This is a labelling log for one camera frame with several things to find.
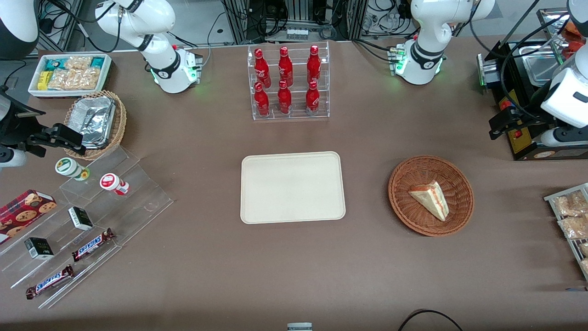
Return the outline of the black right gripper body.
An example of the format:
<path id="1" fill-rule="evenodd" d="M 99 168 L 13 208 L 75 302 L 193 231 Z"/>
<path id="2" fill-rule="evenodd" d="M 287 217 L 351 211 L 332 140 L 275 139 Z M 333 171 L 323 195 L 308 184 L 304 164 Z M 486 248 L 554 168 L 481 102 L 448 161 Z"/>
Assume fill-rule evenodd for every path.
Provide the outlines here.
<path id="1" fill-rule="evenodd" d="M 50 136 L 44 132 L 46 126 L 41 125 L 36 116 L 19 117 L 24 112 L 11 103 L 8 110 L 8 147 L 29 148 L 30 145 L 46 145 L 53 147 Z"/>

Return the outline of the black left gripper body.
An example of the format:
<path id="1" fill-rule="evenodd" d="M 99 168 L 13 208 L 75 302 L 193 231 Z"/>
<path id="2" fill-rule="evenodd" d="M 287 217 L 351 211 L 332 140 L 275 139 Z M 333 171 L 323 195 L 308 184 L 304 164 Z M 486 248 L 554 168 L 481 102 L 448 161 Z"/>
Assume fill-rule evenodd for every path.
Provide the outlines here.
<path id="1" fill-rule="evenodd" d="M 546 130 L 555 129 L 560 126 L 560 121 L 544 111 L 541 103 L 530 103 L 524 106 L 526 115 L 526 126 L 523 128 L 523 134 L 540 135 Z"/>

